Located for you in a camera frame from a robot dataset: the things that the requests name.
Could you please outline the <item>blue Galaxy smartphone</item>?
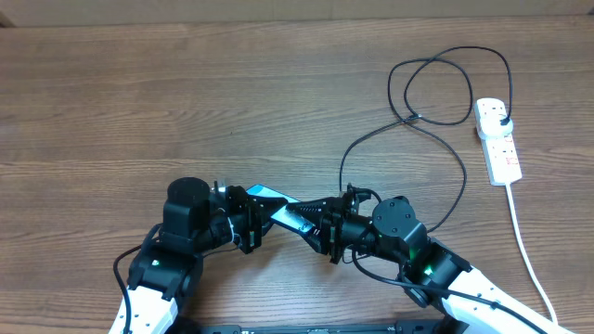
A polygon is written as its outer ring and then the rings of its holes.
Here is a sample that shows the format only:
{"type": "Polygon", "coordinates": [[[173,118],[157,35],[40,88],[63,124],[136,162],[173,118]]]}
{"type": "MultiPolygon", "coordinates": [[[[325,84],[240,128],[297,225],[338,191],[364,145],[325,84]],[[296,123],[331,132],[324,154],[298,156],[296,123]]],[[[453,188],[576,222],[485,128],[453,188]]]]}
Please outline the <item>blue Galaxy smartphone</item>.
{"type": "MultiPolygon", "coordinates": [[[[249,195],[263,197],[263,198],[284,198],[289,204],[298,203],[299,200],[294,199],[288,195],[278,192],[270,187],[263,185],[254,185],[247,189],[249,195]]],[[[292,213],[287,210],[287,206],[282,207],[276,211],[271,219],[276,225],[280,225],[301,236],[307,235],[313,228],[313,225],[305,220],[301,215],[292,213]]]]}

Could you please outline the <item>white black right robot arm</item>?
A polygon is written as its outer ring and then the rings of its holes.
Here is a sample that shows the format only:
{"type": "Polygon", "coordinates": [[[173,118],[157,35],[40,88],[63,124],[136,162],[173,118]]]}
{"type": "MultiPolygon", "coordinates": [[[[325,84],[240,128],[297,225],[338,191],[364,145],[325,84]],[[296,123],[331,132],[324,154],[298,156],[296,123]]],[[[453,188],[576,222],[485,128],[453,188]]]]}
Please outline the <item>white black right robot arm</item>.
{"type": "Polygon", "coordinates": [[[565,329],[499,289],[479,269],[428,235],[404,197],[378,203],[371,216],[356,213],[353,195],[290,203],[288,212],[311,224],[316,251],[337,263],[349,250],[397,263],[395,278],[364,275],[401,287],[419,307],[453,319],[460,333],[563,333],[565,329]]]}

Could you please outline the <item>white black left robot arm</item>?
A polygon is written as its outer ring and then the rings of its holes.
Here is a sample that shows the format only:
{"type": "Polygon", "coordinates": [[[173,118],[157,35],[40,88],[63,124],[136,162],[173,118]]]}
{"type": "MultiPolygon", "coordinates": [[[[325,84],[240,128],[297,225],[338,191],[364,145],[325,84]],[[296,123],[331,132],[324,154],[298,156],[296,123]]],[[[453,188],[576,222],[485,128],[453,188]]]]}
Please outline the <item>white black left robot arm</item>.
{"type": "Polygon", "coordinates": [[[162,222],[114,261],[123,300],[110,332],[167,332],[200,282],[205,258],[225,245],[253,252],[287,204],[241,186],[222,189],[195,177],[173,181],[162,222]]]}

